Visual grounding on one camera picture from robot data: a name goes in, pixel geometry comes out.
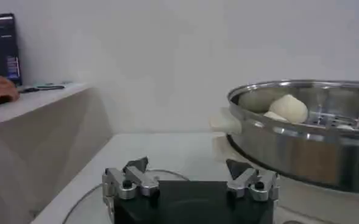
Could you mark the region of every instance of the white surface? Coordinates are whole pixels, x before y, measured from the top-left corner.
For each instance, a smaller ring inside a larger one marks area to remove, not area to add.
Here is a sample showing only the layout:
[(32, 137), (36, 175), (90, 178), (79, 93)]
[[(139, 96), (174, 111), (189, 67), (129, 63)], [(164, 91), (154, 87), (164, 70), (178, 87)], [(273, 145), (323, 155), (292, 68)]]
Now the white surface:
[(207, 130), (228, 90), (359, 80), (359, 0), (0, 0), (24, 79), (99, 88), (117, 133)]
[(143, 156), (148, 156), (151, 169), (175, 171), (192, 180), (228, 180), (225, 164), (213, 163), (212, 136), (210, 133), (114, 136), (32, 223), (62, 223), (71, 207), (102, 181), (105, 168), (122, 169), (129, 160)]
[(0, 123), (72, 96), (89, 87), (86, 83), (71, 83), (65, 86), (64, 89), (21, 94), (17, 101), (0, 105)]
[[(152, 169), (179, 172), (191, 180), (227, 181), (230, 176), (225, 159), (245, 159), (232, 151), (224, 136), (219, 136), (211, 133), (117, 135), (32, 223), (60, 224), (72, 206), (101, 182), (106, 167), (121, 169), (129, 160), (143, 156), (149, 157)], [(359, 195), (325, 190), (287, 178), (281, 182), (279, 205), (288, 210), (278, 210), (281, 213), (277, 224), (287, 221), (287, 217), (307, 220), (304, 224), (320, 223), (297, 212), (332, 223), (359, 223)]]

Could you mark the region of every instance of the white shelf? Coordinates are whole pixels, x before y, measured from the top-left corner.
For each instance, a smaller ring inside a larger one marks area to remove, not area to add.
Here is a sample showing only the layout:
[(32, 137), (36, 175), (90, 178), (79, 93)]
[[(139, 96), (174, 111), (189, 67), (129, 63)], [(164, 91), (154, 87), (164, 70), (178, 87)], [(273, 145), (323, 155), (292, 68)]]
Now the white shelf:
[(37, 110), (88, 88), (89, 86), (86, 83), (71, 83), (65, 85), (64, 89), (21, 94), (21, 97), (16, 102), (0, 105), (0, 123)]

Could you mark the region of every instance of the cable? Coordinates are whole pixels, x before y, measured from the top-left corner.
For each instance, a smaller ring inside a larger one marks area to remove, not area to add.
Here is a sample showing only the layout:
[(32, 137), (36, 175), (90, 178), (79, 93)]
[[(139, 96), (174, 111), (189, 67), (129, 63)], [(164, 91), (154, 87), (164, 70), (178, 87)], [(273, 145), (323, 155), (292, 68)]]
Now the cable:
[(95, 186), (94, 188), (92, 188), (91, 190), (89, 190), (86, 194), (83, 195), (82, 198), (80, 198), (74, 206), (72, 206), (72, 208), (69, 210), (67, 216), (65, 217), (63, 224), (66, 224), (68, 221), (68, 218), (70, 217), (70, 215), (72, 214), (72, 212), (76, 209), (76, 207), (83, 201), (83, 199), (85, 199), (87, 196), (89, 196), (93, 191), (95, 191), (96, 189), (98, 189), (99, 187), (101, 187), (103, 184), (99, 184), (97, 186)]

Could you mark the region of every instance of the steamed bun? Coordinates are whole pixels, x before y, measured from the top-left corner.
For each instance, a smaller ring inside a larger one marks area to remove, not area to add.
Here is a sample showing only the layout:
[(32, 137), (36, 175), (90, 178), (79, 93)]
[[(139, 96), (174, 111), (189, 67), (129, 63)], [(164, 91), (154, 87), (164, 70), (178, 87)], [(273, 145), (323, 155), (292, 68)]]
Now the steamed bun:
[(269, 117), (269, 118), (274, 119), (274, 120), (277, 120), (277, 121), (285, 121), (285, 122), (288, 121), (285, 118), (283, 118), (283, 117), (279, 116), (278, 114), (276, 114), (274, 112), (271, 112), (271, 111), (265, 113), (264, 116)]
[(269, 110), (276, 97), (278, 96), (270, 89), (261, 89), (240, 95), (238, 105), (254, 113), (264, 113)]
[(307, 106), (290, 94), (274, 101), (270, 105), (269, 111), (292, 123), (303, 123), (308, 117)]

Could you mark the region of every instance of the pot handle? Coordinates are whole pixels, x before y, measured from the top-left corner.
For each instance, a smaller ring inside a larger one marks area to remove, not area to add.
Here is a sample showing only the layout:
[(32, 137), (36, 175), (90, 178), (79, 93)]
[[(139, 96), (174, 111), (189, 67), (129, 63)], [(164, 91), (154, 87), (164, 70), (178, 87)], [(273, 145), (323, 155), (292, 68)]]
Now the pot handle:
[(209, 126), (212, 131), (224, 132), (227, 134), (241, 134), (241, 122), (229, 111), (222, 107), (220, 113), (209, 118)]

